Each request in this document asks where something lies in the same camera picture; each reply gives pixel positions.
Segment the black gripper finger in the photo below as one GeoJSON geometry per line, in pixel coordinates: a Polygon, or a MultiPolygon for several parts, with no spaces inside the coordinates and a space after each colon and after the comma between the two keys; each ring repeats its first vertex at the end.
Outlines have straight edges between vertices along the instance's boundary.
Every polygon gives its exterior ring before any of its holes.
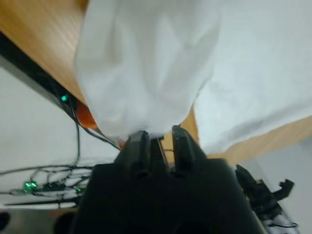
{"type": "Polygon", "coordinates": [[[146,131],[132,134],[123,150],[123,165],[133,176],[146,176],[150,164],[150,137],[146,131]]]}
{"type": "Polygon", "coordinates": [[[188,133],[178,125],[172,127],[175,172],[178,175],[187,175],[199,169],[205,161],[205,154],[188,133]]]}

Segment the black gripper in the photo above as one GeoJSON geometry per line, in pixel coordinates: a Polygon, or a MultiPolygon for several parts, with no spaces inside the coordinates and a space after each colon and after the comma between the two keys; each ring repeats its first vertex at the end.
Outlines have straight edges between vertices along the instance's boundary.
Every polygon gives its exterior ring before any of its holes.
{"type": "Polygon", "coordinates": [[[237,165],[235,175],[243,193],[249,198],[251,209],[261,221],[273,220],[282,214],[278,201],[289,196],[295,183],[285,179],[279,183],[280,190],[271,192],[268,188],[260,188],[248,170],[237,165]]]}

